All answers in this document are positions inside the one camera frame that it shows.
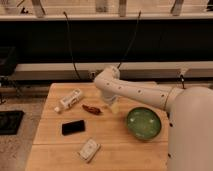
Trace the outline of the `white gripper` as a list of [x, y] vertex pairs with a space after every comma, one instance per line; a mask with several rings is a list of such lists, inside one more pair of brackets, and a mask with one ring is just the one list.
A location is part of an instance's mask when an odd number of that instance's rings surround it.
[[118, 96], [116, 94], [102, 91], [101, 98], [113, 114], [119, 113]]

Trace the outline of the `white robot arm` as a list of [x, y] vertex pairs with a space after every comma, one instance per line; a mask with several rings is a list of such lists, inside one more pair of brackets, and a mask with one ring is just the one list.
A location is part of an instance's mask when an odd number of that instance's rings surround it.
[[212, 89], [128, 82], [115, 66], [106, 67], [94, 84], [108, 104], [120, 95], [169, 115], [167, 171], [213, 171]]

